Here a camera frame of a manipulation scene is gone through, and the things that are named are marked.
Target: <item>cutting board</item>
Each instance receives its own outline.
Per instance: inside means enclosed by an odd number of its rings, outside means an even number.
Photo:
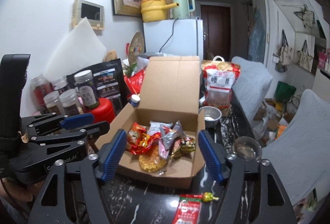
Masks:
[[[102,62],[106,50],[84,18],[57,46],[43,74],[49,81],[57,80]]]

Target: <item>woven basket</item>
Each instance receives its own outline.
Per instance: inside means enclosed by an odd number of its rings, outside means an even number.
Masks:
[[[129,65],[136,63],[136,56],[144,52],[145,42],[141,31],[137,31],[131,40],[131,43],[127,49],[127,56]]]

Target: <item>black packaging bag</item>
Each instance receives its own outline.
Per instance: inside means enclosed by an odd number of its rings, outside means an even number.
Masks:
[[[91,70],[99,98],[109,99],[116,115],[127,104],[126,84],[120,59],[98,63],[67,76],[69,86],[76,88],[75,74]]]

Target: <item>refrigerator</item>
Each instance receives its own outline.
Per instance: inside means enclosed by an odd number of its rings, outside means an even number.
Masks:
[[[203,21],[200,19],[170,19],[144,23],[146,53],[177,56],[199,56],[203,60]]]

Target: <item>green kettle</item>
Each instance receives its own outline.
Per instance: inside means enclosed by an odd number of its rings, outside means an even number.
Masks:
[[[190,12],[195,11],[195,0],[191,0],[192,9],[189,9],[189,0],[173,0],[178,3],[178,7],[173,8],[173,19],[189,19]]]

